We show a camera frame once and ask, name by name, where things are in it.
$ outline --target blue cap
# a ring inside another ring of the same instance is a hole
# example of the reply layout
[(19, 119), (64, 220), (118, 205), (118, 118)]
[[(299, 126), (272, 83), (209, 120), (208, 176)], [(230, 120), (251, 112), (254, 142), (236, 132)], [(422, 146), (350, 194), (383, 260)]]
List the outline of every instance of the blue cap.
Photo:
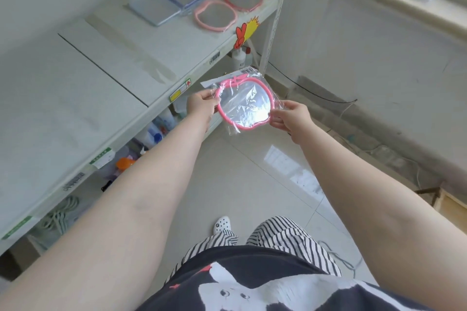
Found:
[(159, 143), (161, 140), (162, 140), (162, 134), (156, 133), (156, 134), (154, 135), (154, 141), (155, 141), (155, 143), (157, 144), (157, 143)]

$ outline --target shelf post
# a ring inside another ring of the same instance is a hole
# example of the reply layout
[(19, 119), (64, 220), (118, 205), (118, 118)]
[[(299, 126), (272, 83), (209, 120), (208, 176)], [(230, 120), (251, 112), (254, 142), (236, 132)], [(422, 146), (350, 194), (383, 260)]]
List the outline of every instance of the shelf post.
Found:
[(274, 21), (269, 23), (266, 41), (261, 52), (260, 62), (260, 73), (265, 74), (266, 66), (268, 65), (269, 54), (271, 53), (272, 42), (274, 41), (274, 35), (276, 34), (277, 23), (279, 21), (279, 15), (282, 9), (282, 3), (284, 0), (279, 0), (277, 3), (277, 10), (274, 14)]

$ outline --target forearm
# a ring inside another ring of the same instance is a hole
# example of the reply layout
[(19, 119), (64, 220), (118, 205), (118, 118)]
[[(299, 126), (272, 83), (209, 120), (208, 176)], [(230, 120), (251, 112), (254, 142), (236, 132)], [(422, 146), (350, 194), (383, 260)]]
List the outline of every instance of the forearm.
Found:
[(0, 296), (2, 310), (134, 310), (164, 251), (207, 116), (185, 118)]
[[(447, 300), (453, 309), (466, 307), (464, 233), (317, 126), (307, 128), (300, 144), (380, 285), (437, 309), (448, 309)], [(434, 292), (440, 280), (443, 296)]]

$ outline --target striped pants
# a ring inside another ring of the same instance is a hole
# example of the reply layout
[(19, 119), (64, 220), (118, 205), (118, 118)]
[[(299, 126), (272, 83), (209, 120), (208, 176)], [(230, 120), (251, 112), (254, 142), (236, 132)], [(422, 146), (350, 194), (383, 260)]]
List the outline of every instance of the striped pants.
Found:
[[(237, 242), (238, 237), (230, 230), (223, 230), (209, 236), (188, 250), (165, 282), (167, 283), (186, 261), (200, 252), (211, 247), (235, 246)], [(246, 245), (287, 252), (315, 265), (332, 276), (342, 276), (341, 270), (329, 253), (316, 243), (300, 225), (283, 216), (275, 216), (261, 223), (248, 238)]]

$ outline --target hand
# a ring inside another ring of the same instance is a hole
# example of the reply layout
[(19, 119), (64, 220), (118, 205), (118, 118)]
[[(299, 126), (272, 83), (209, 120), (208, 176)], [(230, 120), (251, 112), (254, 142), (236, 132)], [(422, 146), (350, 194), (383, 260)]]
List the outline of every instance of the hand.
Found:
[(271, 110), (271, 126), (280, 130), (284, 130), (291, 134), (295, 144), (300, 144), (303, 133), (307, 129), (312, 128), (315, 124), (310, 117), (308, 108), (295, 101), (285, 100), (283, 104), (286, 109)]
[(207, 122), (209, 122), (217, 111), (215, 107), (219, 105), (219, 101), (219, 99), (213, 98), (211, 90), (199, 91), (188, 97), (186, 102), (187, 113), (205, 116)]

